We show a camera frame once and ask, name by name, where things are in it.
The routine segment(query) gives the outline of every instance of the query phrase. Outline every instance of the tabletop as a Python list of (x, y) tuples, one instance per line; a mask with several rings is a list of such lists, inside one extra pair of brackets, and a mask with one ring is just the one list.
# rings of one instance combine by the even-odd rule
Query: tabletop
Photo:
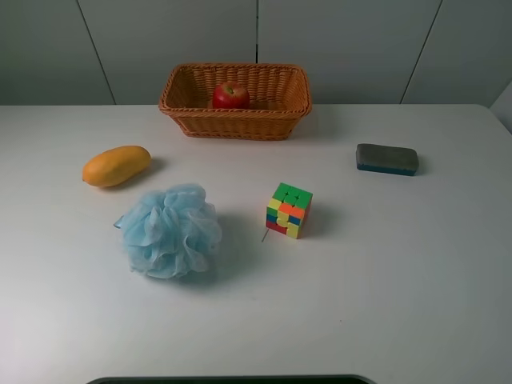
[[(512, 136), (481, 106), (314, 106), (290, 139), (188, 138), (156, 106), (0, 107), (0, 382), (356, 374), (505, 383), (512, 366)], [(416, 149), (415, 177), (356, 169)], [(88, 159), (154, 160), (109, 190)], [(151, 190), (206, 189), (218, 267), (130, 271), (113, 223)], [(304, 238), (265, 237), (280, 182), (313, 193)]]

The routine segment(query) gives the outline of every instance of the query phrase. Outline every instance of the rubik's cube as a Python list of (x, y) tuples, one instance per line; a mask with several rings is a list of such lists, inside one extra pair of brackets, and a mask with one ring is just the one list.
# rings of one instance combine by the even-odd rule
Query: rubik's cube
[(266, 227), (300, 238), (312, 198), (312, 193), (282, 182), (266, 207)]

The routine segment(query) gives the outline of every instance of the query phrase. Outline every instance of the mango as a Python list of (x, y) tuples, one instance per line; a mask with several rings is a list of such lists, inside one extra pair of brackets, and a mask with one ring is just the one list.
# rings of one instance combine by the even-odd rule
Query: mango
[(94, 156), (82, 170), (82, 180), (92, 186), (116, 186), (142, 172), (151, 163), (141, 146), (120, 146)]

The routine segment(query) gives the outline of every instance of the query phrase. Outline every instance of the wicker basket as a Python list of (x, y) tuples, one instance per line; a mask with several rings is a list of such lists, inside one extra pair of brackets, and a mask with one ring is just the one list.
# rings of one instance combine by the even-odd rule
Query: wicker basket
[[(247, 88), (250, 109), (213, 109), (214, 88), (235, 81)], [(187, 136), (284, 140), (311, 111), (306, 73), (282, 64), (184, 64), (174, 68), (160, 111)]]

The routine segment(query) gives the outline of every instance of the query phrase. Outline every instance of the red apple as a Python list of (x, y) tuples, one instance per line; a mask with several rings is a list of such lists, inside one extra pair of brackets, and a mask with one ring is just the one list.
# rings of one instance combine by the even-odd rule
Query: red apple
[(236, 82), (224, 82), (215, 87), (214, 108), (249, 108), (249, 92)]

